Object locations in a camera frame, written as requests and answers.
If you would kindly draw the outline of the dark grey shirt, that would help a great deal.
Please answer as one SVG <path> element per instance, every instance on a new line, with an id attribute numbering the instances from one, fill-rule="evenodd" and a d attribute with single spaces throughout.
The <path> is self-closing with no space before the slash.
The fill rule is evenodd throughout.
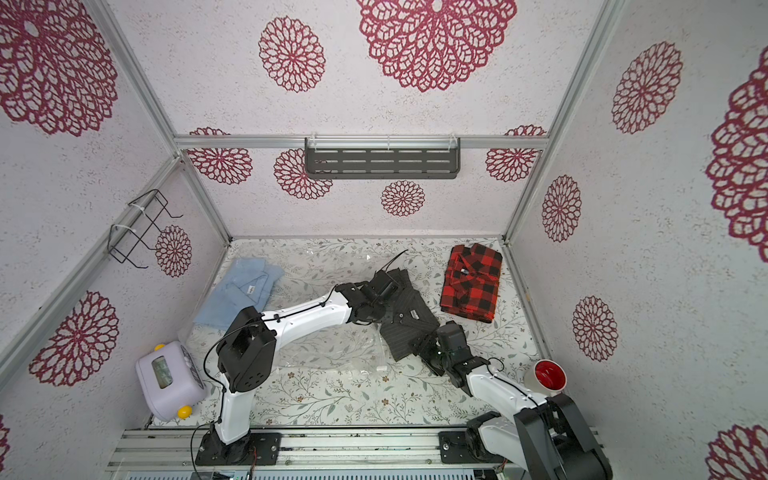
<path id="1" fill-rule="evenodd" d="M 410 355 L 410 342 L 435 331 L 440 323 L 416 290 L 404 269 L 399 269 L 401 290 L 390 300 L 379 332 L 395 362 Z"/>

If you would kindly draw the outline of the red black plaid shirt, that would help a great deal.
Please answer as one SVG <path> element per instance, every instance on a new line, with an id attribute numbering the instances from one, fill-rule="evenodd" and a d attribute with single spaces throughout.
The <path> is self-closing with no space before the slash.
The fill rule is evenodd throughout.
<path id="1" fill-rule="evenodd" d="M 491 324 L 495 318 L 503 257 L 480 243 L 455 245 L 440 297 L 443 312 Z"/>

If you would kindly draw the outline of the light blue shirt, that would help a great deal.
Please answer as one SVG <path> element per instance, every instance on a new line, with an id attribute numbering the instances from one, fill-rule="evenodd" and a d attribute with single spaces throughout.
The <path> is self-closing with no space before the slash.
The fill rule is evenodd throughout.
<path id="1" fill-rule="evenodd" d="M 238 258 L 208 295 L 193 323 L 227 330 L 239 312 L 253 307 L 263 311 L 274 284 L 284 275 L 262 258 Z"/>

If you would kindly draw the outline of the clear plastic vacuum bag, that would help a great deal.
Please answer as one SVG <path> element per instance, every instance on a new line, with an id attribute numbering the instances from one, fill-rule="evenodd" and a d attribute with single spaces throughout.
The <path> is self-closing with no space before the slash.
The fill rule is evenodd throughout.
<path id="1" fill-rule="evenodd" d="M 229 382 L 262 381 L 277 353 L 290 343 L 327 328 L 376 325 L 393 359 L 419 355 L 440 323 L 408 272 L 386 264 L 372 279 L 333 286 L 317 299 L 265 311 L 282 271 L 259 258 L 233 262 L 204 301 L 194 323 L 224 332 L 214 348 L 217 368 Z"/>

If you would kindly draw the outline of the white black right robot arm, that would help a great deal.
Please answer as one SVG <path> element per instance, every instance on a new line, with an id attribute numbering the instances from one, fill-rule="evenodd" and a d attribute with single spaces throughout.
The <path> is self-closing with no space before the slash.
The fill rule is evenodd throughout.
<path id="1" fill-rule="evenodd" d="M 491 407 L 445 443 L 451 463 L 506 461 L 530 479 L 612 479 L 612 466 L 576 403 L 512 380 L 475 355 L 463 327 L 448 322 L 409 342 L 437 376 Z"/>

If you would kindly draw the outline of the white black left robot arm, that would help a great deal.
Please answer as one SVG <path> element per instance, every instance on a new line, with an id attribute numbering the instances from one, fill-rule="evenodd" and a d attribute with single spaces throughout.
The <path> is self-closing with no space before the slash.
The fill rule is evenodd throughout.
<path id="1" fill-rule="evenodd" d="M 293 307 L 239 311 L 206 352 L 217 357 L 217 374 L 208 378 L 221 389 L 219 414 L 211 430 L 215 440 L 229 446 L 249 434 L 255 390 L 269 378 L 284 347 L 328 328 L 379 323 L 394 296 L 409 285 L 401 270 L 380 269 L 368 281 L 337 284 L 328 293 Z"/>

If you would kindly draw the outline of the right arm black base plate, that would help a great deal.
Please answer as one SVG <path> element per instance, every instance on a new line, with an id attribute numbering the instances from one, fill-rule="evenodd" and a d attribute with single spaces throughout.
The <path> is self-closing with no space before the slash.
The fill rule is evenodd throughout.
<path id="1" fill-rule="evenodd" d="M 480 427 L 500 418 L 498 412 L 488 412 L 471 419 L 463 430 L 443 430 L 438 433 L 441 462 L 444 464 L 501 464 L 504 458 L 489 452 L 480 437 Z"/>

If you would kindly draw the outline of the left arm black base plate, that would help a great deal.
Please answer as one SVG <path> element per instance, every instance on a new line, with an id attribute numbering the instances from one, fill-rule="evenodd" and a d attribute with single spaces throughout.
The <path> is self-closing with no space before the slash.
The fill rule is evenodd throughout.
<path id="1" fill-rule="evenodd" d="M 281 447 L 280 433 L 249 433 L 231 444 L 225 444 L 215 430 L 205 433 L 197 447 L 196 467 L 274 466 Z"/>

